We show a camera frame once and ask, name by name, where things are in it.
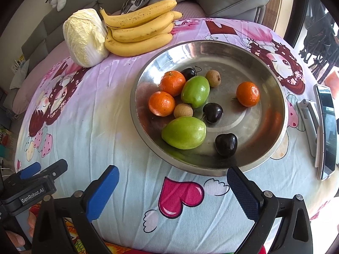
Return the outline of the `tangerine in plate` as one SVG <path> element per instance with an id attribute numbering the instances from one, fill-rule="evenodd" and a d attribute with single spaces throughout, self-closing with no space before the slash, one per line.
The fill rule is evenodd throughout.
<path id="1" fill-rule="evenodd" d="M 236 98 L 243 106 L 253 107 L 260 100 L 260 92 L 253 82 L 245 81 L 238 85 Z"/>

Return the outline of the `middle yellow banana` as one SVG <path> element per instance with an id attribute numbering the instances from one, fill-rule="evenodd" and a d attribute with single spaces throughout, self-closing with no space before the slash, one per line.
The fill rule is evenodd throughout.
<path id="1" fill-rule="evenodd" d="M 169 11 L 143 25 L 134 28 L 112 30 L 111 35 L 113 39 L 121 43 L 140 42 L 161 33 L 167 33 L 167 27 L 173 26 L 174 17 L 175 14 Z"/>

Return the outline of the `dark cherry curved stem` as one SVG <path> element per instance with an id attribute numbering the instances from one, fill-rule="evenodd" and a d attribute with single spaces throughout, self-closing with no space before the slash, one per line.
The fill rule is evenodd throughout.
<path id="1" fill-rule="evenodd" d="M 191 78 L 195 77 L 198 72 L 202 70 L 199 66 L 188 67 L 181 71 L 181 74 L 185 77 L 186 81 L 190 80 Z"/>

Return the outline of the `top yellow banana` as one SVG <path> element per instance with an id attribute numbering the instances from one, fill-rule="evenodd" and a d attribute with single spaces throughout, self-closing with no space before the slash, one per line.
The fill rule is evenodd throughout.
<path id="1" fill-rule="evenodd" d="M 177 5 L 176 0 L 162 0 L 123 15 L 108 15 L 100 8 L 105 24 L 113 29 L 132 28 L 152 21 L 156 17 L 171 11 Z"/>

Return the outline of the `green jujube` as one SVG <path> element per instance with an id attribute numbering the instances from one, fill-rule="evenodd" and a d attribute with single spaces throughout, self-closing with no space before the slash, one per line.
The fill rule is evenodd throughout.
<path id="1" fill-rule="evenodd" d="M 210 93 L 210 84 L 204 76 L 194 76 L 189 79 L 181 93 L 183 103 L 190 104 L 192 108 L 201 107 Z"/>
<path id="2" fill-rule="evenodd" d="M 169 122 L 162 129 L 161 137 L 177 149 L 194 149 L 206 138 L 206 124 L 196 117 L 182 116 Z"/>

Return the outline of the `dark cherry thin stem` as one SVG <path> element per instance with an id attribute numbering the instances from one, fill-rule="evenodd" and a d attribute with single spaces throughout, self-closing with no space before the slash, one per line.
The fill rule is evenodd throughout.
<path id="1" fill-rule="evenodd" d="M 216 123 L 222 118 L 224 111 L 218 103 L 207 103 L 203 107 L 203 114 L 209 123 Z"/>

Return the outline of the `brown longan in plate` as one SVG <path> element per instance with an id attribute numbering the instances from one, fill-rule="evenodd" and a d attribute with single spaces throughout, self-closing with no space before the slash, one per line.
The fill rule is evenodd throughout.
<path id="1" fill-rule="evenodd" d="M 205 78 L 208 80 L 208 82 L 209 82 L 209 84 L 212 88 L 219 86 L 220 83 L 221 83 L 220 73 L 216 70 L 213 70 L 213 69 L 209 70 L 206 73 Z"/>

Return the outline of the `large orange tangerine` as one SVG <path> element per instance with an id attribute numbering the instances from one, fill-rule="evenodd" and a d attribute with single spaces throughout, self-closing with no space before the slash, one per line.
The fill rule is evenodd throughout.
<path id="1" fill-rule="evenodd" d="M 175 97 L 181 94 L 181 91 L 186 83 L 183 74 L 176 70 L 165 72 L 163 75 L 159 88 L 171 96 Z"/>

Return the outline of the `silver phone stand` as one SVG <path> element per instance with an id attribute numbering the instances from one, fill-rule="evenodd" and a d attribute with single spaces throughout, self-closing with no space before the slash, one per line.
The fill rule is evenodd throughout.
<path id="1" fill-rule="evenodd" d="M 303 99 L 297 103 L 298 110 L 306 129 L 308 145 L 312 157 L 315 157 L 317 153 L 317 130 L 320 123 L 315 105 L 316 103 L 309 99 Z"/>

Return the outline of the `brown longan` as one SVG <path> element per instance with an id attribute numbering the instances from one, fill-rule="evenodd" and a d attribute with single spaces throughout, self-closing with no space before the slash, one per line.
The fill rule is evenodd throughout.
<path id="1" fill-rule="evenodd" d="M 208 80 L 208 82 L 209 82 L 209 84 L 212 88 L 219 86 L 220 83 L 221 83 L 220 73 L 216 70 L 213 70 L 213 69 L 209 70 L 206 73 L 205 78 Z"/>
<path id="2" fill-rule="evenodd" d="M 190 105 L 181 103 L 175 107 L 173 113 L 175 118 L 179 118 L 183 116 L 192 117 L 194 112 Z"/>

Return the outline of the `smartphone on stand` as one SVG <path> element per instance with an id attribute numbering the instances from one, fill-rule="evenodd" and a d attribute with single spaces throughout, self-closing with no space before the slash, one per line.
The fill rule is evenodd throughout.
<path id="1" fill-rule="evenodd" d="M 318 106 L 319 126 L 317 131 L 318 179 L 328 179 L 337 164 L 337 121 L 332 92 L 329 87 L 314 86 Z"/>

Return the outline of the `small orange tangerine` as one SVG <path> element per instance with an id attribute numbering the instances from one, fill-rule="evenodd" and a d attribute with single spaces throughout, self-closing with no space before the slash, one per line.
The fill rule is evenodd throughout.
<path id="1" fill-rule="evenodd" d="M 175 109 L 175 100 L 170 94 L 164 91 L 157 91 L 150 96 L 148 107 L 156 116 L 169 116 Z"/>

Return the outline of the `silver metal plate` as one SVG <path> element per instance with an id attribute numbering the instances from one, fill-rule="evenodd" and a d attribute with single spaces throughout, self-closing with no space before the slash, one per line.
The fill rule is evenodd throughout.
<path id="1" fill-rule="evenodd" d="M 156 116 L 148 108 L 148 99 L 158 91 L 160 81 L 170 70 L 199 66 L 200 76 L 213 69 L 220 73 L 221 83 L 212 88 L 208 102 L 218 103 L 224 114 L 207 124 L 206 138 L 197 148 L 180 150 L 161 138 L 162 129 L 173 116 Z M 253 82 L 260 100 L 245 107 L 236 98 L 239 84 Z M 232 166 L 250 171 L 267 161 L 282 143 L 287 129 L 287 100 L 272 70 L 254 54 L 221 41 L 195 40 L 179 43 L 155 54 L 140 69 L 131 90 L 133 124 L 145 144 L 161 159 L 193 174 L 220 177 Z M 230 158 L 219 155 L 215 138 L 233 133 L 238 147 Z"/>

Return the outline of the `dark cherry without stem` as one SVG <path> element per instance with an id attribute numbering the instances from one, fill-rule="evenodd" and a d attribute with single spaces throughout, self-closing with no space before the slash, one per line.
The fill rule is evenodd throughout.
<path id="1" fill-rule="evenodd" d="M 238 147 L 238 139 L 233 133 L 218 135 L 214 143 L 217 153 L 224 158 L 232 157 Z"/>

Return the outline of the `napa cabbage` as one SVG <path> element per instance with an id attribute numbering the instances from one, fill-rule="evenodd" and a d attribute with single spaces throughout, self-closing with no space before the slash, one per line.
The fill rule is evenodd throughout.
<path id="1" fill-rule="evenodd" d="M 93 8 L 73 13 L 63 23 L 63 36 L 71 58 L 77 65 L 91 68 L 109 55 L 105 47 L 107 30 Z"/>

